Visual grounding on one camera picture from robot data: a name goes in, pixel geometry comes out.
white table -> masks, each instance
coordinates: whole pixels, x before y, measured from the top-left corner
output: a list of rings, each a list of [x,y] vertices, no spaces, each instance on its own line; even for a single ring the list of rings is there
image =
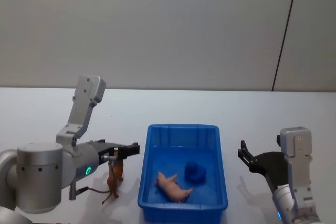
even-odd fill
[[[53,142],[66,124],[73,89],[0,88],[0,150],[29,142]],[[312,131],[312,192],[318,214],[334,223],[336,182],[336,93],[106,90],[94,108],[87,133],[78,143],[105,138],[121,144],[139,142],[140,155],[124,162],[120,198],[104,206],[105,195],[87,191],[62,202],[52,212],[24,214],[35,222],[71,224],[145,223],[138,189],[147,127],[161,123],[214,124],[220,128],[228,193],[223,223],[281,223],[265,179],[252,174],[237,157],[240,140],[252,154],[278,151],[276,135],[284,127]],[[107,165],[78,182],[78,188],[106,189]],[[248,193],[239,188],[246,184]]]

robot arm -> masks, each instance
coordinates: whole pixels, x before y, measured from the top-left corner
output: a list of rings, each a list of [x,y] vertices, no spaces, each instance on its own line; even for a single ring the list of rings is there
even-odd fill
[[[70,185],[69,199],[85,191],[76,181],[91,175],[99,165],[138,154],[137,143],[120,145],[105,140],[77,144],[87,130],[92,109],[102,100],[106,83],[98,76],[80,77],[68,123],[55,143],[29,143],[0,153],[0,223],[31,224],[14,212],[30,214],[53,210],[61,202],[61,190]]]
[[[253,157],[241,141],[238,157],[252,173],[265,177],[283,223],[321,223],[310,187],[311,132],[304,127],[282,129],[277,142],[282,152]]]

green indicator light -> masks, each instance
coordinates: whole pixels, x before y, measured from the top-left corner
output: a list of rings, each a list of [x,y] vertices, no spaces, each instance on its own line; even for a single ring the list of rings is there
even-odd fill
[[[86,175],[89,175],[90,172],[91,172],[91,167],[89,166],[89,167],[86,169],[85,174],[86,174]]]

blue toy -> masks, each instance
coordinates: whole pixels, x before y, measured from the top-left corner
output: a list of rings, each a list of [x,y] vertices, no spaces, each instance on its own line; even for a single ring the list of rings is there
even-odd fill
[[[205,183],[206,169],[195,161],[188,161],[184,167],[184,178],[193,184]]]

toy pig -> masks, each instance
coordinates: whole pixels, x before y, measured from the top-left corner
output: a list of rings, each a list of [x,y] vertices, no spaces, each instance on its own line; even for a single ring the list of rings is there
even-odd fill
[[[180,187],[176,184],[176,177],[177,174],[170,178],[166,178],[162,173],[159,172],[155,185],[159,186],[171,201],[181,203],[185,200],[186,197],[189,196],[193,189],[180,189]]]
[[[114,151],[114,156],[118,155],[118,151]],[[113,194],[115,198],[119,198],[119,195],[117,194],[117,188],[118,188],[118,182],[122,182],[122,173],[123,173],[123,167],[124,162],[122,159],[116,160],[112,168],[109,168],[109,177],[107,178],[107,184],[110,189],[109,196],[102,202],[102,204],[105,203],[106,200],[108,200],[111,195]]]

